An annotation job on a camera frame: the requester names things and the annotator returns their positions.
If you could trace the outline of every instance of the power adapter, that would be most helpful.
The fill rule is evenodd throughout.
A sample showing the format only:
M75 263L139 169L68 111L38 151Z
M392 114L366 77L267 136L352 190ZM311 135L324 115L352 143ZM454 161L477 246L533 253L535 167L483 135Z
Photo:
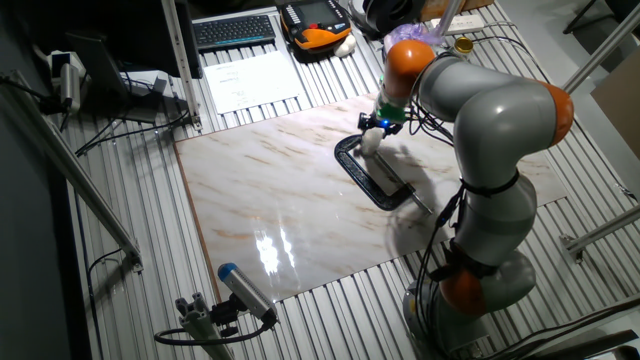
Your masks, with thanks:
M431 20L431 25L435 28L440 23L440 19ZM451 20L449 29L445 31L445 35L458 35L481 31L484 29L484 21L480 15L457 15Z

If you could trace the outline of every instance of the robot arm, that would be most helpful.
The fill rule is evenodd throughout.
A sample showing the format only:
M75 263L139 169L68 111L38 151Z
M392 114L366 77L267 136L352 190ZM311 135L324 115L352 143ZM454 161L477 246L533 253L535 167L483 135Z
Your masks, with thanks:
M427 47L405 40L391 48L374 115L401 124L398 109L409 104L418 86L420 104L454 123L466 190L448 257L454 270L441 279L436 297L419 300L438 307L433 322L450 350L455 344L443 337L456 334L456 326L515 303L535 286L533 266L516 248L533 226L536 193L516 165L564 138L573 104L553 85L436 57ZM415 293L409 296L415 303ZM415 305L405 307L405 316L414 333L420 332L415 323L423 315Z

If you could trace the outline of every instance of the bracket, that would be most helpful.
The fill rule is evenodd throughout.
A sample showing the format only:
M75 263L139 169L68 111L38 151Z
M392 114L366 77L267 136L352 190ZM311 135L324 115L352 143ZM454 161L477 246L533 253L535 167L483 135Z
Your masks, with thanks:
M576 241L576 238L567 234L562 234L558 238L560 239L560 242L562 243L564 248L567 249L567 251L569 250L571 244L575 243ZM580 264L584 261L584 248L575 252L571 252L571 251L568 251L568 252L569 252L569 255L571 255L573 260L576 262L576 264Z

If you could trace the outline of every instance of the plastic bag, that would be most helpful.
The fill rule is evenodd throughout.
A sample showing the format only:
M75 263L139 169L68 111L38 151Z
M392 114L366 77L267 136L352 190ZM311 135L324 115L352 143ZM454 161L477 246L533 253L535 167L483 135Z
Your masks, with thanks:
M426 44L439 43L433 35L429 34L429 29L422 24L404 24L393 29L384 37L384 53L387 55L393 45L402 40L419 40Z

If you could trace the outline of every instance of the metal slotted table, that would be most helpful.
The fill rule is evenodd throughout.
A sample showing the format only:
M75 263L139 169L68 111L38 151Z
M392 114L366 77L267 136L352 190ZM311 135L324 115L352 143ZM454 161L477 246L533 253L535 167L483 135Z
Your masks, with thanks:
M471 13L480 14L485 23L508 20L498 4ZM226 17L247 14L267 14L274 28L279 29L274 8ZM357 48L352 55L300 64L286 51L281 33L276 33L274 45L207 53L201 57L202 64L281 51L300 76L305 95L217 114L206 80L195 80L196 97L201 104L201 132L185 126L172 132L149 131L122 137L101 144L80 159L126 230L137 239L144 263L140 274L128 268L122 254L96 266L91 276L96 289L97 324L91 317L87 279L81 272L94 358L100 358L97 328L105 359L207 359L200 348L169 347L153 341L155 332L179 327L175 299L202 292L210 304L214 301L207 260L197 236L174 141L378 90L383 69L378 43L368 43L356 32ZM510 26L489 27L483 34L467 36L473 40L493 35L522 41ZM482 42L476 45L474 54L471 61L482 66L544 79L532 59L510 43ZM180 82L169 80L172 89L183 96ZM72 149L108 125L107 120L87 120L70 122L65 131ZM159 123L167 121L165 116L158 116ZM558 240L563 233L579 237L635 205L615 187L616 180L607 169L609 164L578 125L573 126L565 141L545 152L569 197L538 209L533 231L519 248L534 264L538 285L517 304L485 316L490 336L478 343L484 354L639 293L640 267L633 260L640 258L640 248L634 241L640 238L637 224L589 245L579 265ZM112 130L117 135L149 126L114 121ZM87 206L78 204L78 218L73 196L70 202L78 253L82 254L85 246L87 262L91 263L116 250L117 244ZM435 260L441 264L441 254ZM87 265L82 256L78 261L81 268ZM402 318L402 296L413 281L418 264L419 254L411 254L278 302L281 324L275 331L231 348L237 359L415 359L414 345ZM241 333L249 333L259 324L245 316L237 326Z

